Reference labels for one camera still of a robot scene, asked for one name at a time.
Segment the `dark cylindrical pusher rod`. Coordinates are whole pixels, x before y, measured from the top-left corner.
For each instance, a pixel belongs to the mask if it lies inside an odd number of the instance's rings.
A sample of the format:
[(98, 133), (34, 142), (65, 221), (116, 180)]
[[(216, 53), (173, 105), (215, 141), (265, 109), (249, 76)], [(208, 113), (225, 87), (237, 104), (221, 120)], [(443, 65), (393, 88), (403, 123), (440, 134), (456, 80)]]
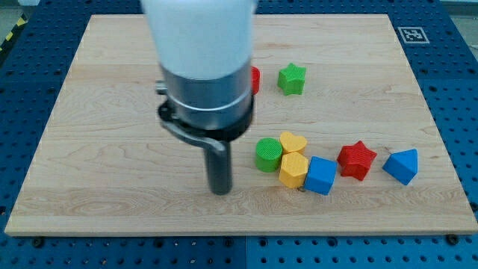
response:
[(229, 142), (207, 140), (203, 149), (210, 191), (225, 195), (232, 189), (232, 154)]

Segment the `red block behind arm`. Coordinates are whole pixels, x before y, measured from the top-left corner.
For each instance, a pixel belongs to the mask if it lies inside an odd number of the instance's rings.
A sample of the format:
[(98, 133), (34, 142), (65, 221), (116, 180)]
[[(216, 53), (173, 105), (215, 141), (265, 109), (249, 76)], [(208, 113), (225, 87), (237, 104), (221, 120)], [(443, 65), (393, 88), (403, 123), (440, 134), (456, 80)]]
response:
[(261, 72), (258, 67), (251, 66), (252, 93), (255, 95), (260, 89)]

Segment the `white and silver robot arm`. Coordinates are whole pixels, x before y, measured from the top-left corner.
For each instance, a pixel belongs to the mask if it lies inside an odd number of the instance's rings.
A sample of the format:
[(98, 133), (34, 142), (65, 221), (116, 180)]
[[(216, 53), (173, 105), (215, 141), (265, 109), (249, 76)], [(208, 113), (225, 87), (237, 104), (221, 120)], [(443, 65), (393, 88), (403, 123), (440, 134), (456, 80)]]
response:
[(232, 189), (230, 143), (253, 118), (253, 0), (142, 0), (163, 78), (161, 125), (202, 148), (210, 191)]

